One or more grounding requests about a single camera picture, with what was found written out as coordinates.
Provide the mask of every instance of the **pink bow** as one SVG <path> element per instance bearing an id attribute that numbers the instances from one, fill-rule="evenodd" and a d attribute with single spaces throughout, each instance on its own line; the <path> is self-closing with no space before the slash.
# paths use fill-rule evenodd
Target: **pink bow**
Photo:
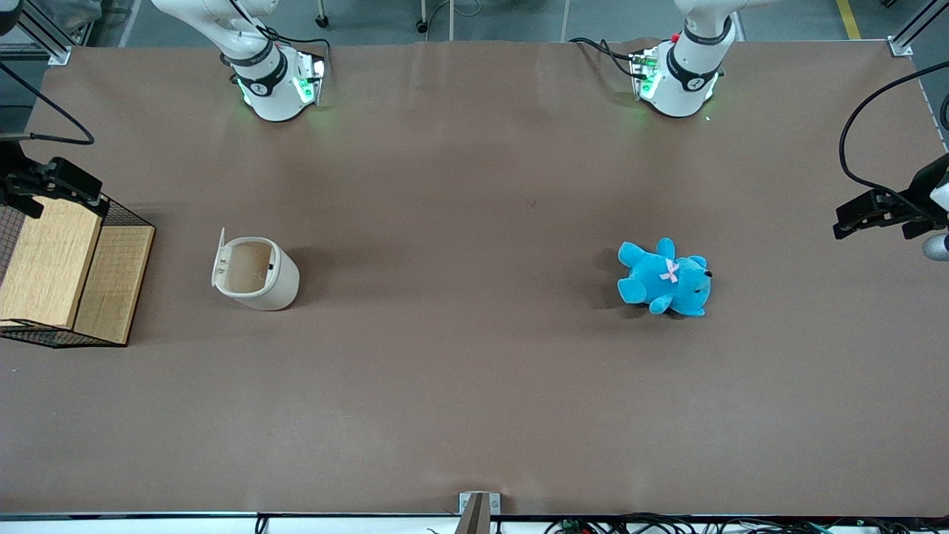
<path id="1" fill-rule="evenodd" d="M 663 280 L 670 280 L 672 281 L 672 283 L 678 282 L 679 277 L 676 276 L 676 271 L 679 270 L 679 266 L 676 264 L 676 262 L 667 258 L 665 261 L 665 268 L 668 269 L 669 272 L 663 273 L 659 275 L 659 277 L 662 278 Z"/>

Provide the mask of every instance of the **blue teddy bear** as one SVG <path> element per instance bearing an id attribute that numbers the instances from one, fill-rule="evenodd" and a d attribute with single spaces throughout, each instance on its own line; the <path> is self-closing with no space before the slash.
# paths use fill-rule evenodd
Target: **blue teddy bear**
<path id="1" fill-rule="evenodd" d="M 701 256 L 676 259 L 676 244 L 662 238 L 656 254 L 644 251 L 633 243 L 620 247 L 620 263 L 629 267 L 629 277 L 617 282 L 626 304 L 649 303 L 655 315 L 668 309 L 690 317 L 705 315 L 702 306 L 712 292 L 712 273 L 708 261 Z"/>

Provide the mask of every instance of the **black wire mesh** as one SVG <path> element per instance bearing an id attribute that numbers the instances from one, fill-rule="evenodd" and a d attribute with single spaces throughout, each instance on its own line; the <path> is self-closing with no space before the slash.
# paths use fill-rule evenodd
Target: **black wire mesh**
<path id="1" fill-rule="evenodd" d="M 132 213 L 128 208 L 109 199 L 109 213 L 102 226 L 152 226 L 150 222 Z"/>
<path id="2" fill-rule="evenodd" d="M 8 206 L 0 206 L 0 285 L 13 256 L 13 248 L 20 237 L 25 215 Z"/>
<path id="3" fill-rule="evenodd" d="M 102 226 L 153 226 L 147 220 L 129 211 L 118 202 L 108 199 L 109 211 Z M 0 285 L 3 284 L 13 250 L 23 228 L 26 216 L 8 207 L 0 206 Z M 0 317 L 0 338 L 15 339 L 53 349 L 71 347 L 123 347 L 124 345 L 91 335 L 49 326 L 27 319 Z"/>
<path id="4" fill-rule="evenodd" d="M 67 349 L 72 347 L 119 347 L 117 343 L 105 341 L 98 337 L 79 334 L 35 321 L 13 319 L 10 322 L 18 324 L 0 326 L 0 337 L 25 341 L 33 345 L 42 345 L 53 349 Z"/>

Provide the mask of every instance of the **brown paper mat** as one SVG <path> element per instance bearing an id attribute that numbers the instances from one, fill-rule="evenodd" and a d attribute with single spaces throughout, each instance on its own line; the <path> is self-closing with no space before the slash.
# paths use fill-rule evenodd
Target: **brown paper mat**
<path id="1" fill-rule="evenodd" d="M 332 106 L 285 124 L 215 49 L 51 69 L 98 142 L 30 153 L 158 232 L 129 349 L 0 341 L 0 508 L 432 512 L 484 488 L 524 513 L 945 513 L 946 266 L 830 229 L 862 191 L 840 127 L 910 62 L 738 44 L 670 120 L 587 54 L 339 48 Z M 915 84 L 850 149 L 894 187 L 941 153 Z M 215 292 L 221 226 L 289 252 L 290 309 Z M 616 307 L 615 248 L 662 236 L 709 259 L 707 317 Z"/>

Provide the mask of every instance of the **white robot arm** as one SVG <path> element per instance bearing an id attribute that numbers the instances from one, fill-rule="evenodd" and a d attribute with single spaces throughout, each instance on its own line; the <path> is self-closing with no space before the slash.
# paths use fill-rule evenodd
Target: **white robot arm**
<path id="1" fill-rule="evenodd" d="M 210 39 L 237 74 L 244 101 L 262 119 L 286 121 L 319 98 L 324 58 L 275 43 L 256 17 L 278 0 L 152 0 L 159 10 Z"/>
<path id="2" fill-rule="evenodd" d="M 636 95 L 659 113 L 688 117 L 712 97 L 718 68 L 735 41 L 732 13 L 778 0 L 675 0 L 685 17 L 676 41 L 642 53 L 633 66 Z"/>

